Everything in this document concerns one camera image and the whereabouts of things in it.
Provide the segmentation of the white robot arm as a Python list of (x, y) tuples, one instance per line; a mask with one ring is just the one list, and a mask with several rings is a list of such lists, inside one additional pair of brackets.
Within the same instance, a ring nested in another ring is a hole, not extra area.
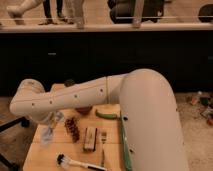
[(102, 104), (120, 106), (126, 171), (189, 171), (179, 112), (167, 79), (152, 69), (137, 69), (74, 84), (53, 92), (25, 79), (10, 112), (48, 125), (55, 113)]

